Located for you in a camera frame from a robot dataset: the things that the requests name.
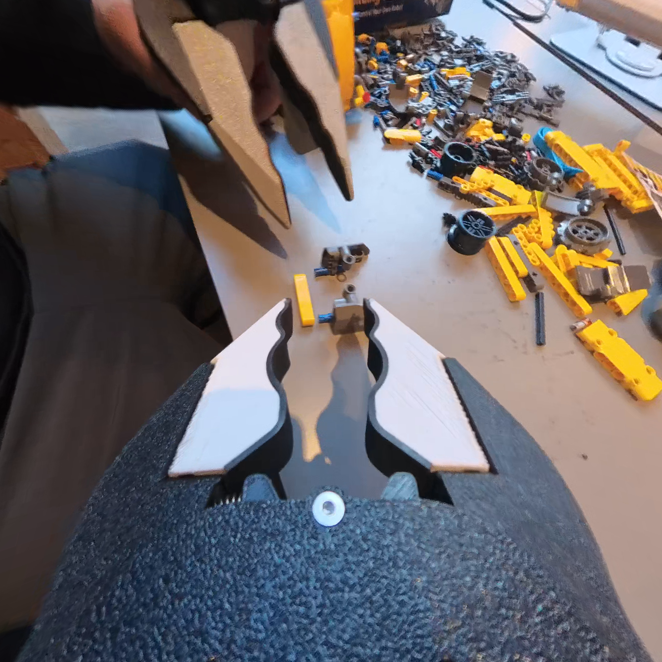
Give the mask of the pile of yellow toy beams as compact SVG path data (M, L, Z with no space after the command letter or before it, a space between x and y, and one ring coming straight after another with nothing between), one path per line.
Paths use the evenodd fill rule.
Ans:
M583 170L565 181L562 192L557 194L590 199L595 206L605 197L616 201L631 214L654 209L633 172L635 163L640 162L628 152L630 141L621 140L612 150L603 144L582 146L559 130L548 133L545 141L563 161ZM547 191L531 190L525 172L526 163L541 155L535 146L532 150L525 150L523 155L522 162L515 157L502 162L505 169L498 169L497 162L490 161L478 163L473 173L464 178L443 176L439 187L445 185L451 194L474 204L478 211L490 216L500 227L515 222L506 235L519 241L531 266L542 273L576 316L591 314L591 304L576 290L573 269L580 265L605 268L616 266L616 263L602 256L606 249L591 256L556 243L558 226L572 217L552 214L542 207L542 196Z

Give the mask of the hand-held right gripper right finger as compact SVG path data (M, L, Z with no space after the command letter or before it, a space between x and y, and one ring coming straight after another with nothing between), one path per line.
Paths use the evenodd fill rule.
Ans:
M446 356L374 298L363 300L369 430L431 473L488 473Z

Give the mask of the grey toy panel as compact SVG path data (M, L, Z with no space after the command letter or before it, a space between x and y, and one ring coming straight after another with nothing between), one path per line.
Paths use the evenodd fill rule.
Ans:
M650 274L643 265L616 265L605 268L584 267L573 269L576 290L589 302L607 302L618 296L648 290Z

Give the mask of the tan cardboard box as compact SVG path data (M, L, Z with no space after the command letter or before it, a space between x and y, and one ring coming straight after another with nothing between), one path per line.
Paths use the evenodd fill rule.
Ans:
M556 1L604 26L633 37L654 40L661 36L661 1Z

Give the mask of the blue curved toy panel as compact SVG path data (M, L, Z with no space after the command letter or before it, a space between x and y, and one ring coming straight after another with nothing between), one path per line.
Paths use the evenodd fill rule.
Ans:
M563 161L561 157L554 153L550 145L545 141L546 135L554 131L555 130L553 128L542 127L536 132L532 142L535 146L535 149L540 153L541 156L554 162L561 169L564 181L569 181L576 175L580 174L583 170L569 165Z

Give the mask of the person's left hand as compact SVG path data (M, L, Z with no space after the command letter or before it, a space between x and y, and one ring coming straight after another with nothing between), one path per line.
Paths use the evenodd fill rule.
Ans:
M122 68L139 78L153 92L178 107L187 97L153 55L144 40L133 1L92 1L95 27L107 50Z

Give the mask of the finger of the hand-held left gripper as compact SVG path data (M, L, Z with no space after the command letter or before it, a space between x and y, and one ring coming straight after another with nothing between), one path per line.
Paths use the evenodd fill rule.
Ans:
M354 198L342 95L320 1L278 1L273 70L283 93L284 127L296 153L320 150L347 201Z
M261 204L289 229L283 181L253 112L250 76L256 63L256 25L229 21L210 27L203 21L185 21L173 24L173 31L209 108L209 132Z

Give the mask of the dark blue robot kit box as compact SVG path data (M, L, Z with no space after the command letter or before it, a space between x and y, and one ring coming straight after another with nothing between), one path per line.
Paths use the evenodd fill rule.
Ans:
M452 1L322 1L344 111L358 98L354 84L354 39L363 33L415 26L450 11Z

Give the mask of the white monitor stand base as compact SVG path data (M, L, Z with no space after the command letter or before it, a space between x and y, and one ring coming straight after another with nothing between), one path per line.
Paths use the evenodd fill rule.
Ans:
M660 48L599 25L554 34L550 45L655 110L661 110Z

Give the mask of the short yellow toy beam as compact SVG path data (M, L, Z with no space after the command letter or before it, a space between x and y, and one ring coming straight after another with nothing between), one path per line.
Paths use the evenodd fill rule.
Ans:
M294 274L293 283L301 326L303 328L313 327L316 322L316 316L312 306L307 276L303 273Z

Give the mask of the long yellow holed toy block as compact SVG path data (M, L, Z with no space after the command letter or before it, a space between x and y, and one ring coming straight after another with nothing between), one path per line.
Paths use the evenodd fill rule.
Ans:
M570 326L592 357L634 399L652 401L661 393L661 379L615 330L603 321L582 319Z

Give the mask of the grey desk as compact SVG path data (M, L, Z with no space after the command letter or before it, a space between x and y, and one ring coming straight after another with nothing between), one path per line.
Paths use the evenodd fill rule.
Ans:
M87 502L19 661L649 661L541 449L456 361L368 299L366 439L441 484L418 448L497 451L506 473L414 471L380 499L277 496L238 468L283 430L291 302L197 369Z

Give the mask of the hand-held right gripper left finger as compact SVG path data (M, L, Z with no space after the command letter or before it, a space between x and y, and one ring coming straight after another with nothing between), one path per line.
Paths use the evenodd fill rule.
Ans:
M168 469L170 478L273 473L293 450L283 378L293 308L282 299L211 361L212 370Z

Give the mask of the black toy wheel rim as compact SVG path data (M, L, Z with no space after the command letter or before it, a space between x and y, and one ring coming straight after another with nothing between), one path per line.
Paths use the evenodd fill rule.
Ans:
M453 141L444 145L438 170L447 178L456 176L464 178L466 175L471 175L477 165L475 149L468 144Z

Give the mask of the grey curved toy fender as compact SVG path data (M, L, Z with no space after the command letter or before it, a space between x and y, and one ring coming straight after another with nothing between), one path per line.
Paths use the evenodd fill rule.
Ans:
M595 208L595 203L590 199L566 197L550 191L543 194L541 204L552 214L562 214L567 217L586 217Z

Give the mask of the small grey toy connector piece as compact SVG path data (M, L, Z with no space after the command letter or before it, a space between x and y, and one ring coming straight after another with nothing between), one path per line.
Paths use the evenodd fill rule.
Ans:
M345 284L342 294L333 301L332 310L319 314L318 322L330 325L334 335L363 331L365 323L363 299L359 297L356 286L351 283Z

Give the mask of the grey toy wheel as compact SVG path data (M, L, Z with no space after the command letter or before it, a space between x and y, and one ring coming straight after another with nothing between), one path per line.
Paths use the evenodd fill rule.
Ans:
M588 217L572 217L560 223L556 243L584 255L595 255L608 248L612 235L603 221Z
M525 165L527 183L533 191L561 193L565 181L563 169L542 156L532 157Z

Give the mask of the black spoked toy wheel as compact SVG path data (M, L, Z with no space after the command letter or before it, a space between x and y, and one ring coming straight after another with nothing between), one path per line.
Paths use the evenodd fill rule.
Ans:
M497 232L494 220L478 210L465 211L457 217L445 212L442 222L448 230L447 243L461 255L476 255Z

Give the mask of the grey toy plate with blue pins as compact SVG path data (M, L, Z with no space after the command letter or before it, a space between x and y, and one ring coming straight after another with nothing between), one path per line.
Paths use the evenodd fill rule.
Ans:
M355 264L368 257L370 249L364 243L343 244L323 249L320 264L313 270L316 278L340 277L349 272Z

